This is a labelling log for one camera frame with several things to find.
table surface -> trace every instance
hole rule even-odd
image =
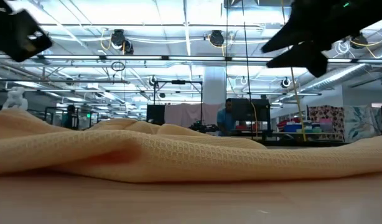
[[[0,223],[382,223],[382,174],[126,184],[31,172],[0,176]]]

blue container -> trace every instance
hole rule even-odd
[[[301,124],[287,124],[285,125],[284,131],[295,133],[298,129],[302,129]]]

white curtain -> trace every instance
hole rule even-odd
[[[217,112],[223,108],[219,105],[202,105],[202,124],[217,124]],[[190,105],[182,103],[180,105],[165,106],[165,123],[175,124],[188,128],[201,118],[201,105]]]

towel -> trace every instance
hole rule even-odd
[[[382,172],[382,136],[340,147],[266,149],[249,139],[112,119],[86,131],[0,112],[0,175],[51,169],[123,182],[213,182],[346,177]]]

black monitor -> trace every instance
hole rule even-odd
[[[270,102],[262,99],[252,99],[256,108],[258,121],[270,121]],[[254,109],[249,99],[231,99],[231,115],[236,121],[255,121]]]

